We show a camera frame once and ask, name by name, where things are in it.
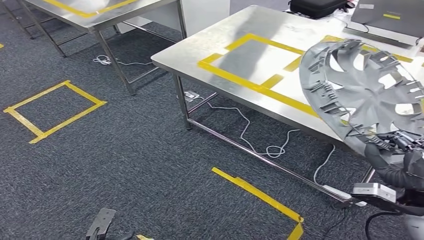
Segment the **yellow tape marking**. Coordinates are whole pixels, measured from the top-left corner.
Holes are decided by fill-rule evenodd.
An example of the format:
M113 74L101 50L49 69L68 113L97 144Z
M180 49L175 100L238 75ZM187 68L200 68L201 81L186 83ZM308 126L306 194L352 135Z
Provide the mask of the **yellow tape marking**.
M284 206L283 204L279 203L278 201L276 201L275 199L273 199L272 197L270 197L269 195L267 195L263 191L252 186L248 182L244 181L240 177L232 177L232 176L228 175L227 173L219 170L216 167L212 168L212 172L218 174L219 176L227 179L228 181L232 182L233 184L235 184L235 185L241 187L242 189L248 191L249 193L255 195L256 197L258 197L262 201L266 202L267 204L271 205L272 207L274 207L275 209L280 211L282 214L284 214L284 215L288 216L289 218L291 218L292 220L296 221L297 225L294 228L294 230L291 232L291 234L288 236L288 239L289 240L298 240L298 239L301 238L301 236L304 233L304 230L303 230L303 227L302 227L302 223L304 222L304 218L301 217L298 213L296 213L295 211L291 210L290 208Z
M64 10L66 10L68 12L71 12L71 13L73 13L75 15L78 15L80 17L83 17L83 18L91 18L91 17L94 17L96 15L103 14L105 12L108 12L110 10L117 9L117 8L122 7L122 6L131 4L131 3L134 3L136 1L138 1L138 0L125 0L125 1L120 2L120 3L117 3L115 5L102 8L102 9L98 10L97 12L84 12L84 11L80 11L80 10L78 10L76 8L73 8L73 7L69 6L69 5L63 4L63 3L61 3L60 1L57 1L57 0L44 0L44 2L46 2L46 3L49 3L51 5L54 5L54 6L58 7L58 8L64 9Z
M252 33L248 33L245 36L237 39L236 41L234 41L233 43L231 43L230 45L228 45L227 47L225 47L225 49L227 49L228 51L233 51L234 49L240 47L241 45L247 43L250 40L254 40L260 43L264 43L267 45L271 45L277 48L281 48L287 51L290 51L292 53L296 53L296 54L300 54L303 55L303 53L305 51L291 47L291 46L287 46L269 39L266 39L264 37L261 36L257 36L254 35ZM198 62L198 66L202 69L205 69L217 76L220 76L221 78L227 79L233 83L236 83L238 85L241 85L243 87L252 89L258 93L264 94L270 98L276 99L284 104L287 104L289 106L292 106L296 109L299 109L305 113L308 113L314 117L319 118L318 114L315 113L315 111L312 109L311 106L304 104L303 102L297 101L293 98L290 98L288 96L282 95L280 93L277 93L273 90L271 90L270 88L272 88L273 86L275 86L276 84L278 84L283 78L284 76L279 75L279 74L275 74L274 76L272 76L270 79L266 80L262 85L258 85L256 83L253 83L247 79L244 79L242 77L239 77L235 74L232 74L230 72L227 72L223 69L220 69L218 67L215 67L213 65L211 65L212 62L214 62L215 60L221 58L223 55L222 54L218 54L218 53L214 53L208 57L206 57L205 59L201 60ZM292 63L290 63L288 66L286 66L284 69L292 72L294 71L297 67L295 67L296 65L298 66L300 63L300 60L302 59L302 56L296 58Z
M340 37L327 35L327 36L325 36L325 37L321 40L321 42L341 42L341 41L344 41L344 40L345 40L345 39L340 38ZM377 49L376 49L376 48L374 48L374 47L370 47L370 46L366 46L366 45L362 46L362 49L367 50L367 51L370 51L370 52L377 52ZM393 53L392 53L392 55L393 55L394 57L396 57L396 58L397 58L399 61L401 61L401 62L405 62L405 63L412 63L412 62L414 61L412 58L409 58L409 57L406 57L406 56L401 56L401 55L393 54Z
M138 234L138 235L135 235L135 236L137 237L138 240L153 240L153 238L148 238L148 237L145 237L141 234Z
M27 104L31 101L34 101L35 99L38 99L38 98L50 93L51 91L54 91L54 90L56 90L60 87L63 87L63 86L67 86L68 88L70 88L71 90L76 92L77 94L79 94L79 95L85 97L86 99L90 100L91 102L94 103L94 105L91 106L90 108L84 110L83 112L80 112L77 115L69 118L68 120L60 123L59 125L53 127L52 129L50 129L46 132L41 131L32 122L30 122L28 119L26 119L24 116L22 116L20 113L18 113L16 111L16 109L21 107L22 105L25 105L25 104ZM59 129L75 122L76 120L78 120L78 119L82 118L83 116L89 114L90 112L96 110L100 106L103 106L106 103L107 103L107 101L101 101L101 100L95 98L94 96L88 94L87 92L83 91L79 87L72 85L70 80L66 80L64 82L61 82L61 83L55 85L55 86L52 86L51 88L49 88L47 90L40 92L39 94L37 94L35 96L32 96L32 97L25 99L25 100L13 105L13 106L6 108L3 112L12 115L12 117L14 117L21 124L23 124L26 128L28 128L31 132L33 132L37 137L35 139L31 140L29 143L35 144L35 143L38 143L40 140L47 138L49 135L57 132Z
M277 93L277 92L275 92L275 91L273 91L273 90L271 90L271 89L269 89L265 86L253 83L253 82L246 80L242 77L239 77L235 74L232 74L230 72L222 70L221 68L212 66L207 62L200 61L198 63L198 66L202 69L205 69L205 70L221 77L221 78L227 79L227 80L229 80L229 81L231 81L235 84L241 85L241 86L246 87L246 88L251 89L251 90L254 90L258 93L261 93L265 96L276 99L276 100L278 100L278 101L280 101L284 104L287 104L287 105L292 106L296 109L299 109L299 110L301 110L305 113L308 113L308 114L310 114L314 117L319 118L318 114L312 109L312 107L307 105L307 104L304 104L303 102L297 101L293 98L290 98L288 96Z
M270 79L266 80L261 85L264 86L267 89L273 88L275 85L277 85L281 80L283 80L284 76L281 76L280 74L275 74Z
M395 15L390 15L390 14L383 14L383 16L386 17L386 18L391 18L391 19L397 19L397 20L401 19L400 16L395 16Z
M287 65L284 68L284 70L287 72L294 72L296 69L298 69L299 65L301 64L301 60L302 60L302 56L299 56L294 61L292 61L289 65Z

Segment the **table leg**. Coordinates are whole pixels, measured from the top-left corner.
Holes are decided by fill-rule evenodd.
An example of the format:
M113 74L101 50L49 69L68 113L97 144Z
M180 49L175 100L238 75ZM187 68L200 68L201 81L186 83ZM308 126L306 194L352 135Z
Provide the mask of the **table leg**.
M114 54L109 48L109 45L106 42L105 38L103 37L102 33L100 31L94 31L94 35L97 41L100 43L106 55L110 58L110 61L112 62L112 66L115 68L116 73L119 75L119 78L122 80L129 94L134 96L136 94L134 92L134 89L131 87L131 84L128 81L127 77L125 77L125 74L121 69L121 66L119 65L117 59L115 58Z
M54 48L59 52L59 54L66 58L66 55L64 51L58 46L58 44L53 40L52 36L44 29L43 26L41 26L40 22L38 21L37 17L34 16L34 14L31 12L31 10L28 8L28 6L22 1L17 0L17 2L22 6L23 10L25 11L26 15L34 22L34 24L37 26L37 28L48 38L48 40L53 44Z
M175 82L175 89L176 89L176 95L178 97L179 106L184 116L185 128L187 130L190 130L192 129L192 125L189 122L189 111L187 110L186 96L184 95L184 88L183 88L183 83L181 82L181 77L174 74L173 80Z
M187 28L186 28L186 21L184 19L183 4L181 3L181 1L182 0L177 1L179 26L181 28L182 39L186 39L187 38Z
M118 29L118 26L115 24L115 25L113 25L113 30L115 31L115 33L116 34L121 34L121 32L119 31L119 29Z
M19 21L18 17L16 17L16 15L8 8L8 6L6 6L6 4L0 0L0 6L7 12L7 14L9 14L9 16L12 18L12 21L16 21L16 23L18 24L19 28L26 34L28 35L29 39L34 39L34 37L31 35L31 33L24 27L24 25L22 25L21 21Z

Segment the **extension cord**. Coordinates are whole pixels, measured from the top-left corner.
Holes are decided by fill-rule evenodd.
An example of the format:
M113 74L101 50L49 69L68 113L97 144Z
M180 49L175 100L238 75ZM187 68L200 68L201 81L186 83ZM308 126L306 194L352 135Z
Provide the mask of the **extension cord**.
M350 194L348 194L344 191L341 191L339 189L335 189L334 187L331 187L329 185L323 185L322 187L327 189L328 191L332 192L333 194L338 195L339 197L341 197L344 200L348 200L352 197ZM367 205L367 203L364 202L364 201L361 201L361 202L355 203L355 205L357 205L358 207L364 207L364 206Z

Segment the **black bag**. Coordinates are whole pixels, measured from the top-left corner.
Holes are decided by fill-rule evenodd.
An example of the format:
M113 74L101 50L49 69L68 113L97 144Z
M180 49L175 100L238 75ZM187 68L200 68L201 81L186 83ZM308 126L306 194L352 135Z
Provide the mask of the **black bag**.
M291 0L290 11L320 19L332 14L336 9L343 9L348 0Z

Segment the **wire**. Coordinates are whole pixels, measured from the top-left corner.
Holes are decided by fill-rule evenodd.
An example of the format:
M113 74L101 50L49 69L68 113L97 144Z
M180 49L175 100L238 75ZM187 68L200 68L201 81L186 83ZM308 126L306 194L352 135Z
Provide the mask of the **wire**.
M331 226L322 236L322 240L326 239L328 234L331 232L331 230L333 230L335 227L337 227L338 225L342 224L343 221L348 217L348 210L347 208L343 209L343 218L340 219L340 221L336 222L333 226Z
M366 235L366 239L371 240L371 236L370 236L370 224L371 221L379 216L385 216L385 215L389 215L389 216L402 216L403 213L401 212L390 212L390 211L385 211L385 212L379 212L376 213L374 215L371 215L370 217L368 217L368 219L366 220L366 224L365 224L365 235Z
M331 150L331 152L328 154L328 156L327 156L327 159L324 161L324 163L323 164L321 164L317 169L316 169L316 171L315 171L315 173L313 174L313 182L314 183L316 183L317 185L321 185L321 184L318 184L318 182L317 182L317 175L318 175L318 172L320 171L320 169L322 168L322 167L324 167L326 164L327 164L327 162L330 160L330 157L331 157L331 155L334 153L334 151L336 150L336 146L332 146L332 150Z
M196 98L190 98L190 99L185 99L185 100L196 100L196 99L201 99L201 100L205 100L203 97L201 97L201 96L198 96L198 97L196 97ZM240 139L241 140L243 140L245 143L247 143L248 145L249 145L249 147L250 147L250 149L253 151L253 152L255 152L256 154L258 154L258 155L267 155L268 157L270 157L270 158L273 158L273 159L276 159L276 158L279 158L281 155L283 155L283 154L285 154L286 153L286 150L284 149L285 147L286 147L286 145L289 143L289 140L290 140L290 133L292 133L292 132L297 132L297 131L300 131L299 129L294 129L294 130L290 130L290 131L288 131L287 132L287 139L285 140L285 143L282 145L282 146L276 146L276 145L271 145L271 146L267 146L266 147L266 152L265 153L259 153L259 152L257 152L256 151L256 149L253 147L253 145L247 140L247 139L245 139L245 133L246 133L246 131L248 130L248 128L249 128L249 126L250 126L250 124L251 124L251 121L242 113L242 111L240 111L240 109L239 108L237 108L237 107L221 107L221 106L213 106L212 104L210 104L209 102L207 102L207 104L209 105L209 107L211 108L211 109L224 109L224 110L236 110L239 114L240 114L240 116L241 117L243 117L246 121L247 121L247 124L246 124L246 126L244 127L244 129L243 129L243 131L241 132L241 134L240 134ZM270 149L272 149L272 148L274 148L274 149L277 149L278 150L278 152L270 152Z
M100 63L100 64L105 65L105 66L112 64L111 59L108 56L106 56L106 55L98 55L96 58L93 59L93 62ZM119 64L122 64L122 65L125 65L125 66L128 66L128 65L134 65L134 64L136 64L136 65L149 65L149 64L152 64L153 62L148 62L148 63L141 63L141 62L124 63L124 62L118 61L118 63Z
M423 39L423 38L424 38L424 36L417 38L416 41L415 41L415 45L418 46L418 44L420 44L420 40Z
M365 25L365 23L361 23L362 24L362 26L364 26L365 28L366 28L366 31L364 31L364 33L369 33L370 32L370 28L367 26L367 25Z

